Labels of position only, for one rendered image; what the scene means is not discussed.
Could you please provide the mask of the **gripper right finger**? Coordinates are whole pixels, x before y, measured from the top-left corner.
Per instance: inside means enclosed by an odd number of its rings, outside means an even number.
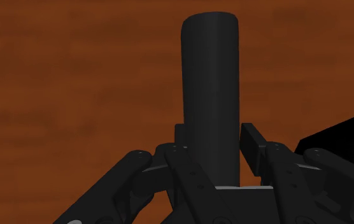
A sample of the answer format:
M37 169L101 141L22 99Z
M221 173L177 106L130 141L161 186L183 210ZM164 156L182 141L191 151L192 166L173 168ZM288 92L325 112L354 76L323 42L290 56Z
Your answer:
M266 141L242 123L240 149L252 173L270 185L280 224L354 224L354 164L322 148L303 155Z

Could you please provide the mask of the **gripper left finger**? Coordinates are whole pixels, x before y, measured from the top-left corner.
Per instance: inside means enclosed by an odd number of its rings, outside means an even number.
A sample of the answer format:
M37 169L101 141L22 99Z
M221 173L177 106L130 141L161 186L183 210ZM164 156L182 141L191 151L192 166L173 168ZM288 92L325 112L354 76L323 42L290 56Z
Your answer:
M175 142L154 155L128 152L53 224L133 224L157 192L173 190L176 224L236 224L216 187L183 147L184 126Z

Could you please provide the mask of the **black cylinder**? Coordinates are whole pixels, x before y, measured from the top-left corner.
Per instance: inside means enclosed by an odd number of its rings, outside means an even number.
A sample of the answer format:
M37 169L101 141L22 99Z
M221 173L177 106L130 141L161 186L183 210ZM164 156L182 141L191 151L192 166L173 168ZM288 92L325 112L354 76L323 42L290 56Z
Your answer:
M183 116L188 153L215 186L239 186L239 26L206 12L181 27Z

